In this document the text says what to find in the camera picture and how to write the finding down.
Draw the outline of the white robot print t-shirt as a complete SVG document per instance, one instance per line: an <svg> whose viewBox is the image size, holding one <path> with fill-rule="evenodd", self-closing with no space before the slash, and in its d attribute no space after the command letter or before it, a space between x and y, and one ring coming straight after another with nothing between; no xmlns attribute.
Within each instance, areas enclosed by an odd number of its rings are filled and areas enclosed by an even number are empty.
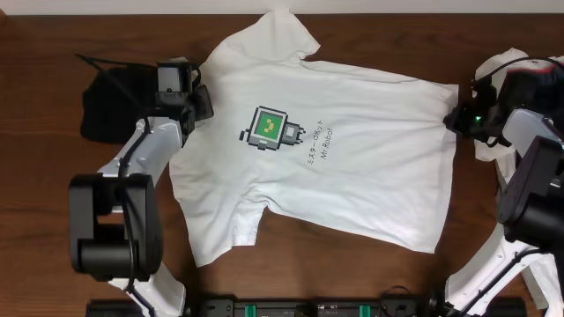
<svg viewBox="0 0 564 317"><path fill-rule="evenodd" d="M318 48L291 12L272 11L203 64L213 117L169 163L197 266L254 245L265 210L434 252L457 86L311 61Z"/></svg>

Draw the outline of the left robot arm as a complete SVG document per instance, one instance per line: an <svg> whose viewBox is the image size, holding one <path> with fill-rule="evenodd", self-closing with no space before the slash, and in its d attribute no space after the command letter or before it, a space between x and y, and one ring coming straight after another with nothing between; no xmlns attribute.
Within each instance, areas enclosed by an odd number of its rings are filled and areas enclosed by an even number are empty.
<svg viewBox="0 0 564 317"><path fill-rule="evenodd" d="M185 286L162 261L163 231L155 186L198 121L213 116L205 85L156 92L135 132L97 173L69 185L72 267L127 294L93 300L89 316L188 316Z"/></svg>

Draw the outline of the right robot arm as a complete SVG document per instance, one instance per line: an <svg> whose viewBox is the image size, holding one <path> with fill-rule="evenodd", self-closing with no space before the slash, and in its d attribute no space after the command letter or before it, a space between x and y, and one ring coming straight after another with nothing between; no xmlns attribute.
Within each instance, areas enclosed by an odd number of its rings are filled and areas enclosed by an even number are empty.
<svg viewBox="0 0 564 317"><path fill-rule="evenodd" d="M451 275L435 315L480 316L518 273L553 258L563 285L563 76L510 71L494 86L472 83L472 101L459 103L448 129L491 145L512 146L520 161L501 191L497 225L483 247Z"/></svg>

